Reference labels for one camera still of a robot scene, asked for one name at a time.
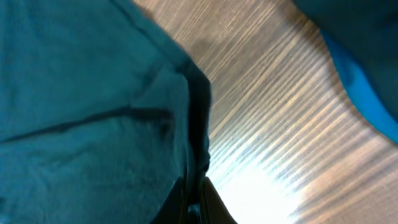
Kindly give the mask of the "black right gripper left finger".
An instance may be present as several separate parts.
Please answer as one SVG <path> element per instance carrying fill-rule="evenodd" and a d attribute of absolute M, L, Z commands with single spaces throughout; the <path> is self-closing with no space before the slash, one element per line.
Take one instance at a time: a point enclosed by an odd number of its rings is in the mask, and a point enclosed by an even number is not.
<path fill-rule="evenodd" d="M 186 224 L 187 207 L 185 179 L 179 177 L 150 224 Z"/>

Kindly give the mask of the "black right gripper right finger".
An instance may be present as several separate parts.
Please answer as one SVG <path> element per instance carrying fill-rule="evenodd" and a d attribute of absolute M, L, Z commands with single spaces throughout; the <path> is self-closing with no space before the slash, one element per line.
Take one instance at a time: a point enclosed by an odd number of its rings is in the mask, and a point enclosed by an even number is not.
<path fill-rule="evenodd" d="M 237 224 L 208 177 L 200 191 L 200 220 L 201 224 Z"/>

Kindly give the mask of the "dark green t-shirt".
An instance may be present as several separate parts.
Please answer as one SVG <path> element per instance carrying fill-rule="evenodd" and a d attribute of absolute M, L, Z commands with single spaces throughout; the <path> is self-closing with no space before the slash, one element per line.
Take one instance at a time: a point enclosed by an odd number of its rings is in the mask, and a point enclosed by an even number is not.
<path fill-rule="evenodd" d="M 210 104 L 132 1 L 2 1 L 1 222 L 150 223 L 204 178 Z"/>

